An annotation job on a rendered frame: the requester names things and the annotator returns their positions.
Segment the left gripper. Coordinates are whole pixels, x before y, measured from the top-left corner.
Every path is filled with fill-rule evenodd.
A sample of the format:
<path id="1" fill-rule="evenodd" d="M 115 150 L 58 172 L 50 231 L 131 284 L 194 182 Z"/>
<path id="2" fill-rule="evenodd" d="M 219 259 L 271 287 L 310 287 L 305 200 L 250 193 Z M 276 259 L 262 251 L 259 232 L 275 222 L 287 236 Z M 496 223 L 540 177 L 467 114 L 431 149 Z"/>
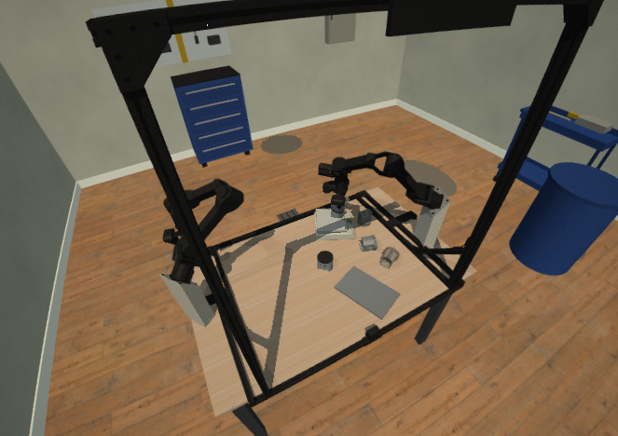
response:
<path id="1" fill-rule="evenodd" d="M 181 237 L 184 234 L 180 225 L 175 224 L 175 229 L 177 229 L 178 231 L 174 232 L 174 228 L 164 230 L 163 241 L 165 243 L 170 243 L 170 244 L 175 245 L 177 243 L 177 240 L 179 240 L 178 237 Z"/>

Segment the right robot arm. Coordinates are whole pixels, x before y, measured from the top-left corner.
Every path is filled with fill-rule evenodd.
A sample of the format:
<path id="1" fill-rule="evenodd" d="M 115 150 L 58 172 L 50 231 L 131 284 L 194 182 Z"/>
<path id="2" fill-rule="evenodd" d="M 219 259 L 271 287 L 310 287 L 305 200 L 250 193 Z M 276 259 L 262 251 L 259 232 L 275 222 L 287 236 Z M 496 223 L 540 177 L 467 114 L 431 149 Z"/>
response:
<path id="1" fill-rule="evenodd" d="M 383 171 L 375 166 L 376 159 L 380 157 L 387 157 Z M 319 164 L 318 174 L 335 178 L 338 182 L 345 182 L 348 179 L 348 173 L 351 173 L 352 170 L 366 168 L 374 170 L 380 176 L 395 178 L 406 189 L 405 195 L 408 199 L 411 199 L 412 202 L 430 209 L 441 208 L 444 195 L 435 192 L 433 190 L 434 186 L 431 184 L 417 183 L 405 169 L 403 158 L 392 152 L 385 151 L 377 154 L 367 153 L 364 156 L 348 159 L 336 157 L 332 161 L 332 164 Z M 324 189 L 326 186 L 327 188 Z M 334 181 L 323 183 L 323 192 L 325 194 L 332 191 L 336 193 Z"/>

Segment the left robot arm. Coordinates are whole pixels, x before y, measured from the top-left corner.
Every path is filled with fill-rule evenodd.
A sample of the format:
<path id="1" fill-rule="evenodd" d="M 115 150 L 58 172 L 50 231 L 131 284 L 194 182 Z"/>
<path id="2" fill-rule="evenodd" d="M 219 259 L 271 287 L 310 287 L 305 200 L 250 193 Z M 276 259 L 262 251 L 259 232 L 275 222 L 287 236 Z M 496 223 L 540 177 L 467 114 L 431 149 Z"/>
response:
<path id="1" fill-rule="evenodd" d="M 220 179 L 214 179 L 213 183 L 205 184 L 198 189 L 185 190 L 186 197 L 192 210 L 198 207 L 202 200 L 216 196 L 214 206 L 199 223 L 199 229 L 204 237 L 204 240 L 210 235 L 210 233 L 227 213 L 236 210 L 244 201 L 244 195 L 240 190 L 230 185 L 224 186 L 225 184 L 227 183 Z M 163 204 L 168 213 L 171 215 L 174 223 L 179 225 L 167 198 L 164 199 Z M 195 272 L 194 267 L 199 266 L 199 264 L 195 261 L 196 258 L 184 235 L 177 240 L 177 243 L 174 246 L 172 260 L 175 264 L 172 269 L 172 273 L 170 274 L 171 280 L 190 284 L 189 281 L 192 280 Z M 189 260 L 189 262 L 185 260 Z"/>

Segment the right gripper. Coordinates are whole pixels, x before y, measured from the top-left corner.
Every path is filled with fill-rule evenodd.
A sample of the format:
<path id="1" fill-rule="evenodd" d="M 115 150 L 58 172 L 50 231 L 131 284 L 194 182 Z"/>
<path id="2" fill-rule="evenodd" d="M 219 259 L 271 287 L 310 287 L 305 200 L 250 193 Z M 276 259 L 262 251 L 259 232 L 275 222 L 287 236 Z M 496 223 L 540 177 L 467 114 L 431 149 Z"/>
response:
<path id="1" fill-rule="evenodd" d="M 347 183 L 348 181 L 348 183 Z M 334 184 L 336 185 L 336 194 L 332 196 L 331 198 L 331 204 L 332 205 L 337 205 L 337 208 L 340 209 L 342 206 L 345 205 L 345 200 L 346 198 L 344 197 L 348 191 L 348 186 L 350 183 L 350 180 L 347 179 L 347 181 L 345 182 L 338 182 L 334 181 Z"/>

